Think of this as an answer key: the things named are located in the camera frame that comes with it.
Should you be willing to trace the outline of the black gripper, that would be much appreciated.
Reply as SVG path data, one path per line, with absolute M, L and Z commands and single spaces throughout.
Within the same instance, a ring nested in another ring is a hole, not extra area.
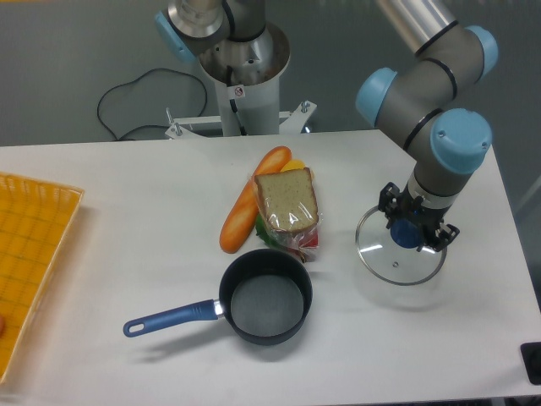
M 419 196 L 401 194 L 400 189 L 389 182 L 380 191 L 378 211 L 385 216 L 386 228 L 395 223 L 396 244 L 419 244 L 417 252 L 423 248 L 441 252 L 459 235 L 460 229 L 442 223 L 450 207 L 433 209 L 423 206 L 423 202 Z

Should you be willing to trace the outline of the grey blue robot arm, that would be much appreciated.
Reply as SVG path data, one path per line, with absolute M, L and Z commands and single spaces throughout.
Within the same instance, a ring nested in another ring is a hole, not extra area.
M 475 112 L 448 104 L 496 64 L 494 37 L 462 27 L 439 1 L 381 1 L 379 8 L 414 53 L 405 74 L 382 68 L 361 85 L 361 116 L 416 164 L 407 185 L 387 184 L 378 208 L 402 247 L 445 249 L 458 235 L 444 217 L 491 146 Z M 287 38 L 262 1 L 173 1 L 155 24 L 171 52 L 198 61 L 216 85 L 224 135 L 276 134 L 278 79 L 290 58 Z

